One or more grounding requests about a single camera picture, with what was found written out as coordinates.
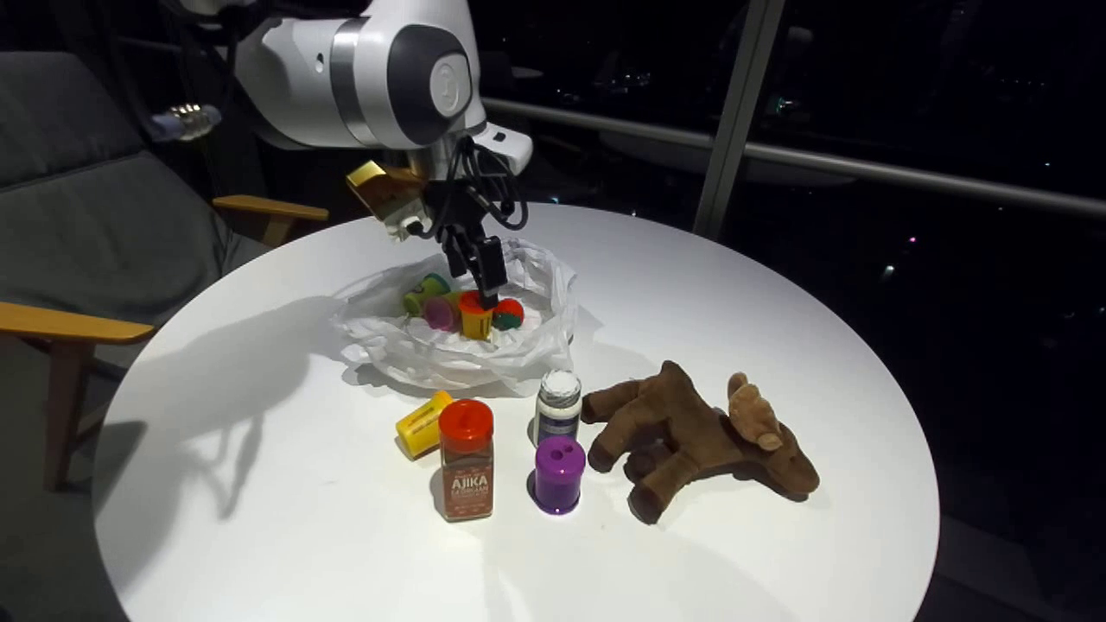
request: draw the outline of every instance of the red bottle cap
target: red bottle cap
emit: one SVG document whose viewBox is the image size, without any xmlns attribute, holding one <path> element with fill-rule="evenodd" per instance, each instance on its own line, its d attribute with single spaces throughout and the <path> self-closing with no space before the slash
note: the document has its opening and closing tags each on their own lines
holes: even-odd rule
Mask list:
<svg viewBox="0 0 1106 622">
<path fill-rule="evenodd" d="M 489 438 L 489 408 L 483 401 L 453 401 L 441 418 L 441 447 L 481 450 Z"/>
</svg>

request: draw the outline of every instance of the stuffed toy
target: stuffed toy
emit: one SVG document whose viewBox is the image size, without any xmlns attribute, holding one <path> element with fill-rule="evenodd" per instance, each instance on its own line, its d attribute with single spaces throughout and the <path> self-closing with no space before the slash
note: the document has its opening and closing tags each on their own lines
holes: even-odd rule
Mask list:
<svg viewBox="0 0 1106 622">
<path fill-rule="evenodd" d="M 608 472 L 630 455 L 630 507 L 643 522 L 655 522 L 690 479 L 719 472 L 761 479 L 792 500 L 804 500 L 819 488 L 794 431 L 773 418 L 773 408 L 743 374 L 729 376 L 729 412 L 719 412 L 666 359 L 655 376 L 585 393 L 582 418 L 605 421 L 586 450 L 595 470 Z"/>
</svg>

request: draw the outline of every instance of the table top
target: table top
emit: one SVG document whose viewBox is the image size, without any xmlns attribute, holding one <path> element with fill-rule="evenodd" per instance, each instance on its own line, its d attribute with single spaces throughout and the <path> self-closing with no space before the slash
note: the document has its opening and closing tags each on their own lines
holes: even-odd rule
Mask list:
<svg viewBox="0 0 1106 622">
<path fill-rule="evenodd" d="M 440 455 L 395 421 L 421 398 L 365 385 L 332 327 L 340 291 L 440 252 L 378 220 L 296 239 L 188 305 L 137 357 L 95 447 L 95 542 L 135 622 L 188 618 L 911 618 L 941 500 L 925 434 L 848 322 L 768 265 L 643 219 L 533 205 L 522 239 L 577 270 L 585 389 L 681 361 L 722 405 L 743 370 L 812 455 L 794 505 L 761 484 L 684 488 L 633 517 L 621 465 L 582 507 L 529 494 L 533 398 L 488 398 L 493 514 L 432 507 Z"/>
</svg>

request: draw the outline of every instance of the bottle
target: bottle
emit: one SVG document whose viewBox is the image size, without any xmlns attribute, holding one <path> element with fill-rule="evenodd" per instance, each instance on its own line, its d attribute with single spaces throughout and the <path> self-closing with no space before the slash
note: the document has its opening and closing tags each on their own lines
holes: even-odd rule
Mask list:
<svg viewBox="0 0 1106 622">
<path fill-rule="evenodd" d="M 534 401 L 534 438 L 548 434 L 577 438 L 582 421 L 582 380 L 568 370 L 547 374 Z"/>
<path fill-rule="evenodd" d="M 441 514 L 488 517 L 493 505 L 493 418 L 483 401 L 453 401 L 440 418 Z"/>
</svg>

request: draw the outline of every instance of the plastic bag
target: plastic bag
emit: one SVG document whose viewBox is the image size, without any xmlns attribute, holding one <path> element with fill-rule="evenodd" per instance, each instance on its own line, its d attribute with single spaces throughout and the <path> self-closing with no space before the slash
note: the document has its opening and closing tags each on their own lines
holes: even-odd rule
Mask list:
<svg viewBox="0 0 1106 622">
<path fill-rule="evenodd" d="M 449 280 L 447 257 L 395 265 L 365 275 L 340 295 L 340 332 L 355 357 L 351 365 L 372 365 L 386 380 L 416 389 L 506 389 L 533 393 L 548 370 L 570 370 L 575 337 L 575 270 L 548 249 L 526 239 L 506 239 L 508 282 L 500 298 L 514 298 L 526 308 L 518 327 L 499 332 L 483 341 L 459 332 L 440 332 L 426 318 L 412 318 L 402 305 L 426 272 Z M 453 280 L 453 291 L 469 291 L 474 280 Z"/>
</svg>

